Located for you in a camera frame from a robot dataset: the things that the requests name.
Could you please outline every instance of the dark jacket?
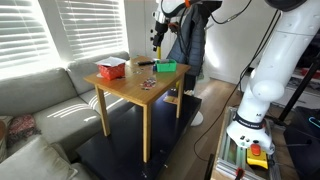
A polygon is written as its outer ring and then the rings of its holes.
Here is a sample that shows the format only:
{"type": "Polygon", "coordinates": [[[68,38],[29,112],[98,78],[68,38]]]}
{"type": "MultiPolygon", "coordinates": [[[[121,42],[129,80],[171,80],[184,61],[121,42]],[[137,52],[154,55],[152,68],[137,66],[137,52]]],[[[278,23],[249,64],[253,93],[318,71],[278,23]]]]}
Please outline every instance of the dark jacket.
{"type": "Polygon", "coordinates": [[[178,63],[190,65],[191,69],[187,74],[193,76],[199,75],[204,56],[204,28],[208,23],[208,18],[201,15],[201,11],[205,11],[201,5],[192,6],[181,29],[183,38],[177,37],[167,57],[178,63]]]}

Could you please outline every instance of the red button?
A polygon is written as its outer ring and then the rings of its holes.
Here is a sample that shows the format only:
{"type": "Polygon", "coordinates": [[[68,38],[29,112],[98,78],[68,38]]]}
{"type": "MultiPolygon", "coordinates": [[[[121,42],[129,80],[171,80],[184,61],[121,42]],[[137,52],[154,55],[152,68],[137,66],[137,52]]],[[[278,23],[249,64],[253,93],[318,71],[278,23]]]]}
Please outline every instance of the red button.
{"type": "Polygon", "coordinates": [[[260,148],[259,144],[251,144],[250,148],[251,148],[251,152],[253,155],[255,155],[255,156],[260,155],[261,148],[260,148]]]}

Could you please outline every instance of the window blinds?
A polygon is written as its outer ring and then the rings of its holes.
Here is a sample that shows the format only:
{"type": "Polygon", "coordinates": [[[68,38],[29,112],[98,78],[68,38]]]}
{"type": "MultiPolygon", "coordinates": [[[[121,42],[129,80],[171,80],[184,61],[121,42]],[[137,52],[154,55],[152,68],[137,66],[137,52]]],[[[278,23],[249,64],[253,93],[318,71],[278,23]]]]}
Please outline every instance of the window blinds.
{"type": "Polygon", "coordinates": [[[123,0],[56,0],[74,60],[127,51],[123,0]]]}
{"type": "Polygon", "coordinates": [[[53,54],[39,4],[32,2],[0,1],[0,68],[46,60],[53,54]]]}

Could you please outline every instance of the table leg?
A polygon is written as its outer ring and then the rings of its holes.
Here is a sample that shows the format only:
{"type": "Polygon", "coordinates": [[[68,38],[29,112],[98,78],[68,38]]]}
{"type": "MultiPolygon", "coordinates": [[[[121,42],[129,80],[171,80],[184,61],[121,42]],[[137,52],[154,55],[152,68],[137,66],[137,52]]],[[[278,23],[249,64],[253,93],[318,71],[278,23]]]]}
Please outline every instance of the table leg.
{"type": "Polygon", "coordinates": [[[103,90],[100,89],[98,86],[95,86],[95,88],[96,88],[96,94],[97,94],[97,98],[100,106],[103,133],[105,136],[108,136],[110,134],[110,127],[109,127],[109,121],[108,121],[108,115],[107,115],[107,109],[106,109],[106,101],[104,99],[104,93],[103,93],[103,90]]]}
{"type": "Polygon", "coordinates": [[[181,112],[181,103],[182,103],[182,96],[183,96],[183,84],[184,84],[184,76],[181,77],[179,88],[178,88],[178,102],[177,102],[177,115],[176,117],[180,117],[181,112]]]}
{"type": "Polygon", "coordinates": [[[146,163],[150,158],[151,140],[151,105],[143,106],[143,161],[146,163]]]}

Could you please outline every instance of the green box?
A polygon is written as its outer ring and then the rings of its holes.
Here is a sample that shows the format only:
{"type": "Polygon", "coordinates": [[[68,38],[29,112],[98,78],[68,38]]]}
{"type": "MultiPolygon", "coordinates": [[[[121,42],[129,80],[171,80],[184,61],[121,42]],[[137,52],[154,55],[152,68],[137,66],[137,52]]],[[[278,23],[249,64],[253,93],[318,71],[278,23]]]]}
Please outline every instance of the green box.
{"type": "Polygon", "coordinates": [[[156,61],[156,65],[158,72],[174,72],[177,69],[177,62],[173,59],[170,59],[167,63],[156,61]]]}

